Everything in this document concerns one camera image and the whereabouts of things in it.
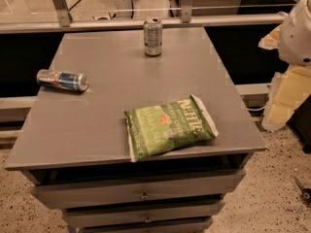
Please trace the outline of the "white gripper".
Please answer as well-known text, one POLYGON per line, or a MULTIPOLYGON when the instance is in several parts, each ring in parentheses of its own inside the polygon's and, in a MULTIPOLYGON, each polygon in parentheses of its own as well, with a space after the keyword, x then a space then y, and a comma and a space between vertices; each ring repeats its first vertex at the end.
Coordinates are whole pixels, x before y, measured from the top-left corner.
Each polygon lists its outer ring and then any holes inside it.
POLYGON ((302 67, 311 65, 311 0, 299 0, 282 26, 260 39, 259 47, 278 49, 280 59, 292 64, 284 74, 276 73, 272 78, 263 112, 262 127, 277 131, 311 95, 311 68, 302 67))

